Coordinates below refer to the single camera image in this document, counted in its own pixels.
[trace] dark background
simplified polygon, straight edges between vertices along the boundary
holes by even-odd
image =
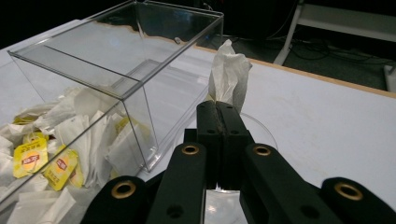
[[[286,35],[296,0],[158,0],[188,7],[208,8],[224,13],[224,34],[265,41],[268,36]],[[84,19],[114,7],[124,0],[30,0],[7,1],[0,9],[0,49],[18,43],[33,35],[75,19]],[[360,10],[396,16],[394,0],[306,0],[305,2],[329,7]],[[344,35],[314,28],[304,28],[296,35],[301,39],[312,37],[327,39],[338,47],[364,48],[381,57],[394,57],[395,44],[372,38]]]

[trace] yellow tea bag label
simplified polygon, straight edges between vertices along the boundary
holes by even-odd
[[[49,160],[47,140],[38,138],[33,142],[22,144],[14,151],[13,174],[17,178],[35,173]]]
[[[146,125],[144,125],[143,123],[139,122],[137,119],[134,118],[129,119],[128,117],[125,117],[122,120],[120,120],[120,122],[116,124],[117,133],[120,133],[123,130],[123,128],[125,128],[125,126],[129,124],[129,121],[131,121],[133,125],[139,125],[143,137],[146,138],[146,140],[149,139],[149,135],[150,135],[149,127],[147,127]]]
[[[76,169],[70,175],[69,182],[71,185],[77,188],[81,188],[84,184],[84,175],[81,172],[81,166],[77,164]]]
[[[27,117],[24,117],[24,118],[15,117],[14,121],[12,123],[13,124],[18,124],[18,125],[24,125],[24,124],[32,123],[35,120],[37,120],[37,117],[32,117],[32,116],[27,116]]]
[[[129,118],[125,117],[118,124],[116,124],[117,133],[120,133],[122,129],[129,123]]]
[[[22,142],[24,144],[31,143],[39,138],[44,138],[44,139],[46,139],[46,141],[49,141],[49,139],[50,139],[48,135],[44,135],[43,133],[40,133],[40,132],[34,132],[34,133],[28,133],[28,134],[24,135]]]
[[[119,175],[119,173],[116,171],[116,170],[114,170],[114,169],[111,169],[111,172],[110,172],[110,179],[114,179],[114,178],[117,178],[117,177],[119,177],[120,175]]]
[[[44,177],[49,181],[49,185],[54,190],[61,190],[76,169],[78,164],[78,153],[73,149],[66,149],[53,161],[44,172]]]

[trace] metal stand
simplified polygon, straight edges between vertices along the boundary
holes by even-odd
[[[297,6],[283,49],[274,63],[282,65],[291,48],[291,40],[297,24],[331,30],[350,35],[361,35],[396,42],[396,17],[304,4]]]
[[[396,67],[385,65],[384,73],[388,91],[396,92]]]

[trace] clear acrylic box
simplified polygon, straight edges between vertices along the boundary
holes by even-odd
[[[97,190],[106,177],[149,172],[207,95],[211,63],[195,51],[217,49],[222,25],[218,12],[125,2],[59,34],[10,50],[14,62],[5,66],[18,71],[10,76],[0,70],[5,80],[0,90],[0,135],[23,128],[11,137],[15,148],[26,132],[39,126],[49,135],[48,161],[21,178],[1,174],[0,222],[18,215],[14,210],[20,209],[21,193],[51,189],[42,184],[44,174],[69,149],[78,152],[83,190]],[[47,110],[34,118],[38,108]],[[64,149],[50,152],[50,140]],[[13,153],[11,149],[2,160],[15,166]],[[38,209],[36,203],[34,207],[37,211],[31,211],[42,218],[51,211],[44,205],[45,211]]]

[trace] black cable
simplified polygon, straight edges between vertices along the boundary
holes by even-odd
[[[286,25],[286,23],[288,23],[289,18],[290,18],[290,16],[291,16],[291,14],[293,14],[292,12],[294,11],[295,7],[297,6],[298,1],[299,1],[299,0],[295,0],[295,1],[294,1],[294,4],[293,4],[293,6],[292,6],[291,9],[290,9],[290,12],[289,12],[289,14],[288,14],[288,17],[286,17],[285,21],[283,22],[283,24],[280,26],[280,28],[279,28],[277,31],[275,31],[273,34],[267,36],[267,38],[266,38],[267,40],[270,40],[272,37],[274,37],[275,35],[277,35],[277,34],[283,29],[283,27]]]
[[[304,45],[304,47],[307,50],[314,51],[314,52],[322,54],[322,56],[317,57],[317,58],[306,58],[306,57],[302,56],[301,54],[299,54],[295,49],[292,49],[292,48],[290,48],[290,51],[292,53],[294,53],[294,55],[296,55],[296,57],[304,59],[304,60],[308,60],[308,61],[320,60],[320,59],[324,59],[324,58],[330,56],[330,57],[333,57],[333,58],[336,58],[336,59],[339,59],[339,60],[343,60],[343,61],[347,61],[347,62],[350,62],[350,63],[362,63],[362,64],[396,63],[396,61],[394,61],[394,60],[386,60],[386,59],[382,59],[382,58],[379,58],[379,57],[375,57],[373,55],[361,55],[361,54],[358,54],[358,53],[347,52],[347,51],[343,51],[343,50],[340,50],[340,49],[330,49],[328,44],[323,39],[321,41],[322,41],[322,44],[319,44],[319,43],[305,43],[302,40],[293,39],[294,45]],[[349,57],[342,56],[339,53],[350,54],[350,55],[363,57],[363,58],[359,58],[359,59],[349,58]],[[377,62],[377,63],[370,63],[370,62],[368,62],[369,60],[386,60],[386,61]]]

